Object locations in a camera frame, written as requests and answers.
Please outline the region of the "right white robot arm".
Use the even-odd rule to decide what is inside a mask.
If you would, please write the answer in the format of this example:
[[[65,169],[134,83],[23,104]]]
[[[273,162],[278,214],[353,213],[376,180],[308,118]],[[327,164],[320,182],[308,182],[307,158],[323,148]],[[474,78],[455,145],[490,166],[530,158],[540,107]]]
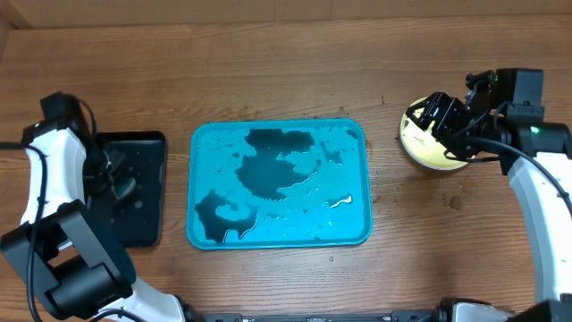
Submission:
[[[547,123],[541,69],[504,68],[466,76],[464,101],[434,92],[405,112],[454,161],[500,163],[522,209],[535,271],[536,303],[519,314],[476,300],[446,298],[434,321],[571,319],[571,131]]]

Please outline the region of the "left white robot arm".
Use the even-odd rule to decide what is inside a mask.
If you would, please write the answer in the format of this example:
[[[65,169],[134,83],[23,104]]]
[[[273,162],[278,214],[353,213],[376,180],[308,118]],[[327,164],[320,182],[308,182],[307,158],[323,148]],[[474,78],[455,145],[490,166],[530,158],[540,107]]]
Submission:
[[[59,320],[198,321],[179,296],[137,276],[104,222],[137,189],[124,171],[130,157],[97,132],[81,98],[55,92],[40,101],[43,120],[3,150],[25,151],[29,198],[20,225],[1,238],[1,253],[26,284],[30,315],[38,305]]]

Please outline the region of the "green grey sponge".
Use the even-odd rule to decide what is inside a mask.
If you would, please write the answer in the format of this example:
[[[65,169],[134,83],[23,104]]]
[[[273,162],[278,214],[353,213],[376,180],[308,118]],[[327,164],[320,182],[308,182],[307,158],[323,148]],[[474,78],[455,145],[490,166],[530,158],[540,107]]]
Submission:
[[[114,183],[114,196],[117,200],[125,199],[136,187],[136,180],[133,177],[123,177]]]

